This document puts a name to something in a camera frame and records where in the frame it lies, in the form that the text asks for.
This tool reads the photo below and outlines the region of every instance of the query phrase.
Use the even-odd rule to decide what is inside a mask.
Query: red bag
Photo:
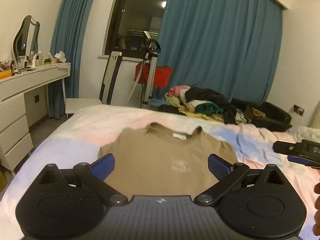
[[[137,79],[141,66],[142,66],[142,62],[136,65],[134,81],[136,81]],[[138,81],[139,84],[147,84],[148,77],[149,77],[149,73],[148,73],[149,68],[150,68],[149,63],[145,63],[143,66],[141,77]],[[156,67],[155,80],[153,82],[153,87],[166,87],[169,83],[169,78],[172,72],[173,72],[172,68],[169,68],[168,66]]]

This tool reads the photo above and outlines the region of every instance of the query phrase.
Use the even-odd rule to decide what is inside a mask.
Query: blue curtain
[[[168,0],[157,65],[173,74],[154,96],[189,85],[262,103],[279,58],[282,11],[275,0]]]
[[[53,33],[50,52],[61,50],[71,62],[70,77],[65,79],[67,98],[79,97],[79,78],[84,32],[93,0],[63,0]],[[65,113],[62,81],[49,84],[49,117],[60,118]]]

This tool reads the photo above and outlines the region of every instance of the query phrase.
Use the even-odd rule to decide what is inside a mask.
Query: hand
[[[320,183],[315,186],[314,192],[320,194]],[[315,236],[320,236],[320,196],[316,200],[315,208],[318,211],[315,214],[316,224],[313,226],[313,233]]]

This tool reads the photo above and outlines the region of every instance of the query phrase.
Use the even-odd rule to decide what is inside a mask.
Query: vanity desk
[[[41,65],[0,80],[0,164],[13,169],[33,148],[26,117],[24,93],[70,76],[70,63]]]

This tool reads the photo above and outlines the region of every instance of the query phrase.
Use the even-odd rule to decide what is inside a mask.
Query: pile of clothes
[[[161,106],[167,108],[164,112],[184,114],[225,124],[246,122],[243,114],[238,113],[236,107],[230,104],[224,95],[212,89],[175,86],[170,88],[164,97],[172,106]]]

